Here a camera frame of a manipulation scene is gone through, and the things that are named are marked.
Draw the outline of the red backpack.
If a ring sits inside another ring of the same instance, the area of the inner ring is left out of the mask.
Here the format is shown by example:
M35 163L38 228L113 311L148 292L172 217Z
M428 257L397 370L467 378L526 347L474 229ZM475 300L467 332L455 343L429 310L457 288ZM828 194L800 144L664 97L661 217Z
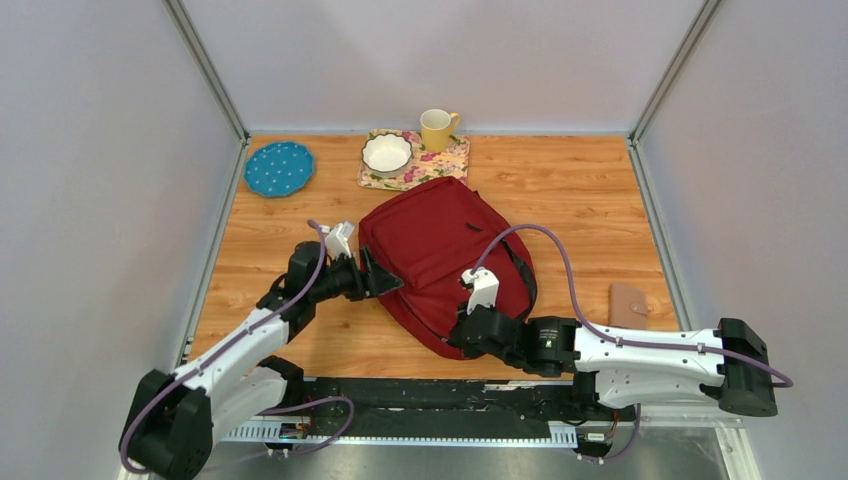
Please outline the red backpack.
M422 345L452 360L478 358L451 332L469 299L460 282L478 260L499 281L497 309L525 320L538 296L529 250L512 233L488 246L509 222L454 177L427 181L375 207L359 222L358 242L403 285L379 298L389 315Z

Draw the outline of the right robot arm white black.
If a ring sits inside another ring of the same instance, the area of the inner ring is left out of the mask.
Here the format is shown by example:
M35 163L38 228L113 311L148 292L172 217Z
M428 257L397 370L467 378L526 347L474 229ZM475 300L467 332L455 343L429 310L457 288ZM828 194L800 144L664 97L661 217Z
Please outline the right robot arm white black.
M736 318L714 329L659 332L557 316L522 322L478 306L460 313L450 338L467 356L488 354L541 377L572 374L570 404L585 419L657 402L714 401L749 417L778 412L767 345Z

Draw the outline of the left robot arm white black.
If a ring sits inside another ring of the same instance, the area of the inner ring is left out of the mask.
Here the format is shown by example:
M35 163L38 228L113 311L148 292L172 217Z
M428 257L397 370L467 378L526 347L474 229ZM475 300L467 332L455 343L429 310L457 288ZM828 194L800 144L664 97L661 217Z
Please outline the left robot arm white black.
M367 248L330 256L323 242L298 244L287 271L234 331L195 360L141 378L118 444L123 466L192 479L223 436L251 417L272 408L296 413L305 387L292 379L297 367L275 351L314 319L318 303L376 298L402 285Z

